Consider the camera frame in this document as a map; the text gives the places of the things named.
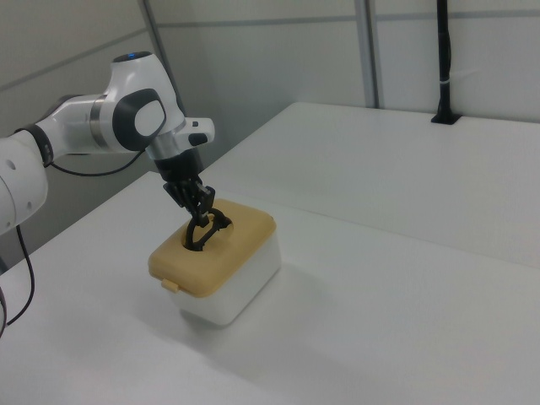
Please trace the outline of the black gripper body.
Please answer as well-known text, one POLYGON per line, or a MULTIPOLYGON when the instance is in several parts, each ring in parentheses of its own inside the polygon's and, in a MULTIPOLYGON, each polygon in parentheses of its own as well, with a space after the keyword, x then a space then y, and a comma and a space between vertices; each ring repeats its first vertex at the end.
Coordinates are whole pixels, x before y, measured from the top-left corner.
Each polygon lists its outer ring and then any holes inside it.
POLYGON ((168 185, 177 185, 183 181, 188 184, 203 183, 199 176, 203 170, 203 164, 198 151, 194 148, 168 159, 155 160, 154 163, 165 182, 164 189, 168 185))

